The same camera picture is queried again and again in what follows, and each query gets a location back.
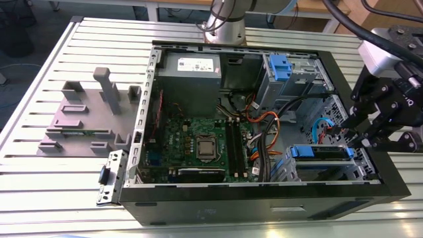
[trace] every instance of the black cable hose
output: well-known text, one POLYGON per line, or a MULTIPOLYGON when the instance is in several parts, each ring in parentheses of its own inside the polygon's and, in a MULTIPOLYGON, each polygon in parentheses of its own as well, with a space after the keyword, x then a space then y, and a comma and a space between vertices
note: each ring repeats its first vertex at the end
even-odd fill
MULTIPOLYGON (((221 9, 223 9, 223 4, 221 4, 221 6, 220 6, 217 15, 220 14, 220 11, 221 11, 221 9)), ((233 10, 235 10, 235 5, 236 5, 236 0, 233 0, 232 10, 231 10, 231 12, 229 12, 229 15, 227 16, 227 18, 224 19, 224 21, 220 23, 220 25, 217 25, 213 29, 203 29, 203 28, 196 24, 197 28, 199 28, 203 32, 212 32, 212 31, 217 30, 217 29, 227 23, 227 21, 229 20, 229 17, 231 17, 231 15, 232 15, 232 13, 233 13, 233 10)))
POLYGON ((233 101, 232 101, 232 98, 233 98, 233 94, 232 94, 232 92, 229 92, 229 94, 227 95, 227 100, 228 100, 228 102, 229 102, 229 105, 231 105, 233 111, 239 114, 239 117, 243 118, 243 119, 245 119, 245 117, 243 116, 243 113, 244 113, 245 111, 244 111, 244 110, 240 111, 240 110, 236 108, 235 103, 233 103, 233 101))
POLYGON ((423 68, 423 59, 412 54, 410 50, 394 44, 387 39, 360 27, 338 9, 332 0, 323 0, 323 4, 336 20, 359 38, 372 43, 376 47, 383 49, 387 53, 395 55, 403 61, 412 62, 418 67, 423 68))
MULTIPOLYGON (((331 96, 330 93, 307 94, 304 96, 299 96, 297 98, 292 99, 291 101, 288 101, 283 105, 283 107, 277 111, 277 117, 280 118, 283 116, 283 114, 285 113, 285 111, 288 111, 295 106, 295 104, 297 102, 303 101, 304 99, 307 99, 307 98, 327 98, 330 96, 331 96)), ((275 123, 275 120, 271 120, 267 123, 265 129, 261 132, 261 135, 267 135, 268 134, 273 123, 275 123)), ((265 168, 264 172, 271 170, 271 168, 269 168, 271 167, 269 155, 268 155, 267 148, 265 148, 265 136, 260 136, 257 151, 259 151, 259 158, 260 158, 260 171, 259 171, 259 174, 260 174, 261 173, 261 169, 265 168)), ((271 174, 269 173, 263 174, 263 181, 264 182, 271 181, 271 174)))
POLYGON ((419 23, 423 23, 423 18, 420 18, 418 16, 410 16, 410 15, 406 15, 406 14, 388 12, 388 11, 382 11, 382 10, 378 10, 378 9, 372 8, 368 5, 367 0, 362 0, 362 4, 363 4, 364 8, 367 9, 367 11, 370 11, 370 12, 378 14, 378 15, 390 16, 390 17, 395 17, 395 18, 404 19, 404 20, 408 20, 408 21, 416 21, 419 23))

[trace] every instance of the screw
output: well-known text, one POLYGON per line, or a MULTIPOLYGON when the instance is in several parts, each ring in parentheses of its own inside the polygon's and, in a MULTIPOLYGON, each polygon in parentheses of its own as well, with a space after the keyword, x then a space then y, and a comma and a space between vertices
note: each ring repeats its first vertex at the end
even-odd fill
POLYGON ((422 85, 420 85, 420 83, 419 83, 419 81, 418 81, 416 78, 410 77, 410 78, 408 78, 408 82, 411 83, 411 85, 412 85, 414 88, 420 88, 420 87, 422 87, 422 85))
POLYGON ((418 47, 418 46, 416 46, 415 44, 412 44, 412 43, 408 45, 408 48, 410 48, 411 50, 415 49, 416 47, 418 47))

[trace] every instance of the sticker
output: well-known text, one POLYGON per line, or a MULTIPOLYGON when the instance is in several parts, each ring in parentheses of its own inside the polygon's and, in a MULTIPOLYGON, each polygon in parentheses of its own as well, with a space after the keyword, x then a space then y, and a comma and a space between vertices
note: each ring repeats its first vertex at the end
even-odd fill
POLYGON ((271 212, 305 212, 305 209, 300 207, 272 207, 271 212))
POLYGON ((251 106, 252 106, 255 109, 259 109, 259 106, 260 106, 260 105, 256 104, 256 102, 252 102, 252 103, 251 103, 251 106))
POLYGON ((85 135, 83 132, 61 132, 63 135, 85 135))
POLYGON ((259 168, 256 168, 256 167, 252 167, 252 171, 251 171, 251 173, 252 173, 253 175, 259 175, 259 173, 260 173, 260 169, 259 169, 259 168))
POLYGON ((212 59, 180 58, 177 71, 213 72, 212 59))

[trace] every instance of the metal bracket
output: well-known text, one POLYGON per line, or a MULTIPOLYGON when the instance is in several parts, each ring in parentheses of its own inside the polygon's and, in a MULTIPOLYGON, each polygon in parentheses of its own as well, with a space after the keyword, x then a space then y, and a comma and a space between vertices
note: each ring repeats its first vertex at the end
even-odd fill
POLYGON ((128 154, 124 150, 112 151, 100 171, 100 191, 97 206, 120 206, 119 197, 124 182, 128 154))
POLYGON ((415 132, 407 131, 403 133, 398 141, 371 141, 371 146, 376 151, 422 153, 423 143, 419 135, 415 132))

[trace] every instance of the slotted metal surface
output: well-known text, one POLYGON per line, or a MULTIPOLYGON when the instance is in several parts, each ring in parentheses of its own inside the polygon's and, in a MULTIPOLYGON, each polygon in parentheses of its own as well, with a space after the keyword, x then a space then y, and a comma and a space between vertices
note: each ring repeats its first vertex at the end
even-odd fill
MULTIPOLYGON (((63 99, 64 82, 79 80, 84 88, 100 88, 92 72, 103 66, 119 88, 141 86, 153 39, 201 42, 203 35, 191 24, 93 18, 69 24, 0 135, 0 236, 116 237, 115 232, 125 232, 119 237, 140 237, 131 233, 143 237, 423 236, 423 157, 416 154, 391 153, 412 195, 336 221, 141 228, 123 208, 97 208, 97 177, 107 159, 37 157, 37 145, 63 99)), ((247 29, 247 43, 331 51, 354 85, 363 66, 356 37, 247 29)))

